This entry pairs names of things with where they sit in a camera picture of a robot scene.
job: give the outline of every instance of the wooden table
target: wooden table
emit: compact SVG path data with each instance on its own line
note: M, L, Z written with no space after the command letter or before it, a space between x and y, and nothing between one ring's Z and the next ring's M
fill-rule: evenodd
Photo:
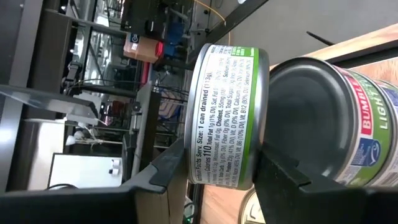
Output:
M398 39L398 24L326 47L307 54L322 60L345 55ZM352 68L370 78L383 79L398 85L398 58ZM239 208L246 191L206 186L203 194L201 223L235 224L238 222Z

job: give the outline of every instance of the metal can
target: metal can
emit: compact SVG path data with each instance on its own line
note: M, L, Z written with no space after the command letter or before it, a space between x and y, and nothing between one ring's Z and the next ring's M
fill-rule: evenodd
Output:
M254 47L203 46L185 121L194 184L247 190L266 126L269 61Z
M390 152L391 113L367 78L295 58L271 71L266 141L315 172L360 187Z
M266 220L262 214L259 199L256 190L249 190L243 197L241 207L239 209L238 224L266 224Z
M389 102L389 109L392 115L392 145L390 153L382 169L367 186L372 187L395 187L398 185L398 88L388 82L375 80L377 86L384 93L385 99Z

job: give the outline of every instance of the green label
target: green label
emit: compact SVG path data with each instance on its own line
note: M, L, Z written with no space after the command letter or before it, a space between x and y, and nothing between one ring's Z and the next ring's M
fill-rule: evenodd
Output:
M252 47L234 47L232 50L232 54L237 53L238 49L244 50L244 56L254 57L253 61L253 76L251 82L251 94L250 94L250 105L249 105L249 114L248 114L248 126L246 129L246 141L244 143L244 151L243 151L243 159L241 166L241 175L239 176L239 185L241 185L246 178L246 167L248 164L248 157L250 153L250 141L251 141L251 133L253 129L254 123L254 104L256 99L256 86L257 86L257 76L259 72L259 49L255 49Z
M360 187L367 184L379 172L383 163L386 161L391 147L391 115L387 108L387 102L374 85L362 77L362 75L351 71L348 72L357 79L369 98L373 114L373 137L370 137L378 141L381 147L377 162L372 166L362 166L348 184L349 186ZM359 135L359 138L361 137L368 138L369 136Z
M233 47L231 55L232 56L241 56L241 57L258 57L259 49L255 49L254 47Z

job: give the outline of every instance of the white sticker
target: white sticker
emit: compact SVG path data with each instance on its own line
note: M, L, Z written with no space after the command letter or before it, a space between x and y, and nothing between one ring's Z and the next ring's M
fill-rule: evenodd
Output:
M137 50L137 47L138 47L138 44L132 43L132 45L131 45L132 50Z
M212 45L203 60L193 112L194 183L237 187L249 115L254 57Z

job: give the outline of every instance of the cardboard box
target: cardboard box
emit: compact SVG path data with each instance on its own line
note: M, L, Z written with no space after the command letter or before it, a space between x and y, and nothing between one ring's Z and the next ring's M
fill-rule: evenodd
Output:
M156 48L159 41L137 34L129 34L124 43L123 55L143 62L155 63L159 56L156 56Z

